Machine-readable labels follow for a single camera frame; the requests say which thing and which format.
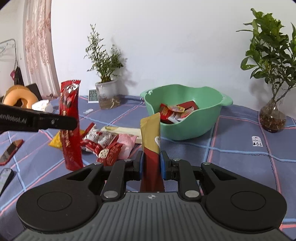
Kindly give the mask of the yellow chip bag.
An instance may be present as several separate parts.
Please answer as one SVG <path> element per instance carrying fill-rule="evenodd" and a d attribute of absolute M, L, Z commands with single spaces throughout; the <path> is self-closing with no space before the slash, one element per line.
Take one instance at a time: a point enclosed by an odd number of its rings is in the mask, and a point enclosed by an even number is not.
<path fill-rule="evenodd" d="M 53 137 L 53 140 L 51 140 L 49 146 L 57 149 L 62 149 L 63 146 L 67 148 L 75 147 L 78 145 L 85 133 L 85 130 L 79 130 L 79 132 L 59 131 L 55 137 Z"/>

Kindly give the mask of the gold and red long packet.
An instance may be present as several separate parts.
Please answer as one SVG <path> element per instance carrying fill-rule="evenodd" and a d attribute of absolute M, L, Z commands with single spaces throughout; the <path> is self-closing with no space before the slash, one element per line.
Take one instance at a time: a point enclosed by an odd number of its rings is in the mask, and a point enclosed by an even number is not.
<path fill-rule="evenodd" d="M 165 191 L 160 159 L 160 113 L 155 113 L 140 120 L 142 148 L 144 160 L 142 163 L 142 192 Z"/>

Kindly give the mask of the red long snack packet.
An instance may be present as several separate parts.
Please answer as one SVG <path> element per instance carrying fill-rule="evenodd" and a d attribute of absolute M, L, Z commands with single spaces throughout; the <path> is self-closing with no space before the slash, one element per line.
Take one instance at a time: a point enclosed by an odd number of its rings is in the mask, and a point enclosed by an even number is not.
<path fill-rule="evenodd" d="M 65 127 L 60 130 L 65 164 L 70 171 L 76 171 L 83 167 L 78 112 L 80 82 L 80 80 L 67 80 L 61 83 L 60 115 L 74 118 L 76 121 L 74 125 L 70 121 L 66 121 Z"/>

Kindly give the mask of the white red jujube snack bag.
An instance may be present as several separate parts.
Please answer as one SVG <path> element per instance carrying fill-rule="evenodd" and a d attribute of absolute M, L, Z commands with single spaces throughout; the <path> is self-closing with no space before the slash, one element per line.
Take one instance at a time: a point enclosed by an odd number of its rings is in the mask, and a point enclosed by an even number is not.
<path fill-rule="evenodd" d="M 99 153 L 110 145 L 113 141 L 117 141 L 118 134 L 109 131 L 101 131 L 96 127 L 95 123 L 91 123 L 82 134 L 80 147 L 86 152 L 91 152 L 98 157 Z"/>

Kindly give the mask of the cream long snack packet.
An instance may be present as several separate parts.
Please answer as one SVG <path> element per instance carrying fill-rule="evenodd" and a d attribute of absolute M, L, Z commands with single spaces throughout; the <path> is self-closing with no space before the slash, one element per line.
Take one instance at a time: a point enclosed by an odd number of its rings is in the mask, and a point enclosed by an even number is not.
<path fill-rule="evenodd" d="M 136 136 L 136 144 L 142 144 L 142 134 L 139 128 L 125 128 L 120 126 L 104 126 L 101 128 L 101 131 L 108 131 L 116 134 L 127 134 Z"/>

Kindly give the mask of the red snacks in bowl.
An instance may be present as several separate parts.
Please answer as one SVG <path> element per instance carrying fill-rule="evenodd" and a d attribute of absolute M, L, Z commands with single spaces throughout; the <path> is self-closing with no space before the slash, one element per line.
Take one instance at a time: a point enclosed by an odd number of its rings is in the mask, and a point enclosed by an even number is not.
<path fill-rule="evenodd" d="M 199 107 L 194 101 L 187 101 L 177 105 L 166 105 L 162 103 L 159 106 L 161 122 L 167 124 L 179 123 L 198 109 Z"/>

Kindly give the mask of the white tissue box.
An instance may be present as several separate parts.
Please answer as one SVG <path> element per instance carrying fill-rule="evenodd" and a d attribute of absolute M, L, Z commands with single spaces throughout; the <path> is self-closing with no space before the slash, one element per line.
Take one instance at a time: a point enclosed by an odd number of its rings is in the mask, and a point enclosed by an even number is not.
<path fill-rule="evenodd" d="M 32 110 L 53 113 L 54 109 L 48 99 L 40 100 L 32 105 Z"/>

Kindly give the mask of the red square snack packet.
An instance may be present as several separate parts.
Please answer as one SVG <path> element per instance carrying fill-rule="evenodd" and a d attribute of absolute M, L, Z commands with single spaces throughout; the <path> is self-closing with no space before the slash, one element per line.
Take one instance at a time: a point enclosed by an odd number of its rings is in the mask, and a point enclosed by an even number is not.
<path fill-rule="evenodd" d="M 112 166 L 117 160 L 123 144 L 113 142 L 100 151 L 97 162 L 104 166 Z"/>

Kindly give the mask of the donut shaped cushion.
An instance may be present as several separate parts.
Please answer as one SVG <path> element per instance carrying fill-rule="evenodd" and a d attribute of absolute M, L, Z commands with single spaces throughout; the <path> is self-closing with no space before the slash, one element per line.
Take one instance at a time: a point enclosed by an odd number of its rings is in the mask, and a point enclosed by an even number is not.
<path fill-rule="evenodd" d="M 23 85 L 14 85 L 10 87 L 2 100 L 2 104 L 14 106 L 18 100 L 21 100 L 22 108 L 31 109 L 32 105 L 38 102 L 36 95 Z"/>

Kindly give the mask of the pale pink snack packet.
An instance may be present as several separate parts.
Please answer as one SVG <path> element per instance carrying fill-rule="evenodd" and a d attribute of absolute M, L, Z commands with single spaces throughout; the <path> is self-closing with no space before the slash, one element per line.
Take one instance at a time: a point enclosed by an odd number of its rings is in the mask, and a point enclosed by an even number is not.
<path fill-rule="evenodd" d="M 137 140 L 137 136 L 122 134 L 118 135 L 117 142 L 122 144 L 121 151 L 119 152 L 118 159 L 124 160 L 130 156 L 130 153 L 135 145 L 135 141 Z"/>

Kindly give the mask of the black remote control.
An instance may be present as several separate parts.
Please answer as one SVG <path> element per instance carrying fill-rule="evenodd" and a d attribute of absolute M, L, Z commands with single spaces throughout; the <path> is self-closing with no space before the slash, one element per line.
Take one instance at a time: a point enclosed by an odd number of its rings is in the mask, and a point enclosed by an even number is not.
<path fill-rule="evenodd" d="M 10 184 L 14 177 L 14 171 L 10 168 L 4 168 L 0 174 L 0 196 L 3 194 L 4 190 Z"/>

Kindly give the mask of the pink floral curtain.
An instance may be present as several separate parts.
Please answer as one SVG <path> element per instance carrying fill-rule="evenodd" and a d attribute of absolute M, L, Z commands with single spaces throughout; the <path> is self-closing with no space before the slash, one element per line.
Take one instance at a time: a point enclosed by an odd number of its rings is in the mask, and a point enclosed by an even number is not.
<path fill-rule="evenodd" d="M 27 78 L 44 98 L 60 95 L 51 35 L 51 1 L 25 1 L 23 34 Z"/>

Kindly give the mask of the green plastic bowl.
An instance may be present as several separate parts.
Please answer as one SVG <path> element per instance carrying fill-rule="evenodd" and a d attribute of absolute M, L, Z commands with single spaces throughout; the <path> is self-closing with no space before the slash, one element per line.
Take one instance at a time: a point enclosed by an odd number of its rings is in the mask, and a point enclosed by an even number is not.
<path fill-rule="evenodd" d="M 231 97 L 211 87 L 165 85 L 140 94 L 149 115 L 159 113 L 161 136 L 182 141 L 208 132 L 221 108 L 233 104 Z"/>

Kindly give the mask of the feathery plant in clear pot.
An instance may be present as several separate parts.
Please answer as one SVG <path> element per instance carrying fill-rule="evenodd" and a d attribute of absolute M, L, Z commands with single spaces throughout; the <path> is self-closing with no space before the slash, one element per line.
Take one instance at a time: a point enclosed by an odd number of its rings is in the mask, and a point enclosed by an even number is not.
<path fill-rule="evenodd" d="M 94 71 L 99 76 L 95 87 L 100 109 L 113 109 L 120 105 L 116 72 L 123 68 L 121 51 L 115 45 L 107 50 L 103 43 L 104 39 L 95 29 L 96 25 L 91 24 L 90 28 L 84 56 L 91 61 L 91 67 L 87 71 Z"/>

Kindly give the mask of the leafy plant in glass vase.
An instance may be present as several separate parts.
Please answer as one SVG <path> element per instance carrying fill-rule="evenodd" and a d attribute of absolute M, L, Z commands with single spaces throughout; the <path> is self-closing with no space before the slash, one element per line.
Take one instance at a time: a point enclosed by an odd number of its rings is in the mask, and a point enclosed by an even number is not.
<path fill-rule="evenodd" d="M 286 115 L 278 109 L 281 100 L 295 88 L 295 25 L 292 36 L 281 32 L 284 26 L 272 13 L 251 9 L 254 19 L 245 23 L 251 29 L 249 49 L 241 61 L 242 70 L 252 70 L 250 78 L 264 79 L 271 86 L 272 98 L 261 108 L 259 121 L 271 133 L 281 131 L 286 124 Z"/>

